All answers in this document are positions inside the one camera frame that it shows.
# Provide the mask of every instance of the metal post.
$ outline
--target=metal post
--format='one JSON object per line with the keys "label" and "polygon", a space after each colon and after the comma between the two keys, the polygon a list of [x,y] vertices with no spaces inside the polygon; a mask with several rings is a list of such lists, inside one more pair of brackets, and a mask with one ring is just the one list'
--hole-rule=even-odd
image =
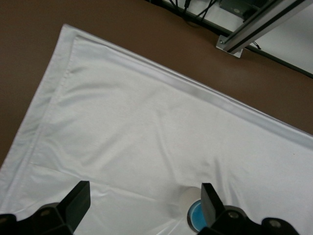
{"label": "metal post", "polygon": [[220,36],[217,48],[240,58],[244,47],[313,3],[313,0],[270,0],[228,37]]}

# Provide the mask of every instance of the white fabric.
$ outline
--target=white fabric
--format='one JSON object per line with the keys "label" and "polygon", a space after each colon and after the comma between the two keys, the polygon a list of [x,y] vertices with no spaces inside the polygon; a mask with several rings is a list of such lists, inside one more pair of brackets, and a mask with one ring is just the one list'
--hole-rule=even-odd
{"label": "white fabric", "polygon": [[77,235],[192,234],[178,200],[202,182],[257,223],[313,234],[312,136],[65,25],[1,168],[0,213],[26,218],[80,180]]}

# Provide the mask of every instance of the screw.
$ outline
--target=screw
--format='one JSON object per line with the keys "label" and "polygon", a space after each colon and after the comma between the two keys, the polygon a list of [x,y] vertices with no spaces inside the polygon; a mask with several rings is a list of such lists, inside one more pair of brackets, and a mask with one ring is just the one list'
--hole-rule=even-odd
{"label": "screw", "polygon": [[228,215],[229,215],[230,218],[233,218],[233,219],[238,219],[239,218],[238,213],[236,213],[234,211],[229,212]]}
{"label": "screw", "polygon": [[274,219],[270,220],[269,223],[274,228],[279,229],[280,227],[282,227],[282,225],[277,220],[274,220]]}
{"label": "screw", "polygon": [[1,218],[1,219],[0,219],[0,224],[1,224],[1,223],[5,223],[7,220],[8,220],[7,218]]}
{"label": "screw", "polygon": [[48,214],[50,214],[50,211],[49,210],[45,210],[45,211],[40,213],[40,216],[45,216],[45,215],[48,215]]}

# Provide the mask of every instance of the brown surface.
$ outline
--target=brown surface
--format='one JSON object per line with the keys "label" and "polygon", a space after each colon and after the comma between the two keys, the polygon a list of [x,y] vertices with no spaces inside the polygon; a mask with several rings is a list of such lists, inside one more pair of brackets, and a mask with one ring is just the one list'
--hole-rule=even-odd
{"label": "brown surface", "polygon": [[143,0],[0,1],[0,165],[63,24],[134,51],[313,134],[313,79],[244,51]]}

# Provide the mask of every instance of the blue object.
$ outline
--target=blue object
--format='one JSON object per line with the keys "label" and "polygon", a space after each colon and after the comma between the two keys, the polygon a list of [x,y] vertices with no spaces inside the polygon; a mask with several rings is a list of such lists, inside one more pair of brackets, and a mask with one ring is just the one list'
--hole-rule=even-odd
{"label": "blue object", "polygon": [[191,225],[194,227],[195,230],[200,232],[204,227],[207,227],[202,207],[201,207],[201,200],[192,204],[188,211],[188,215],[190,218]]}

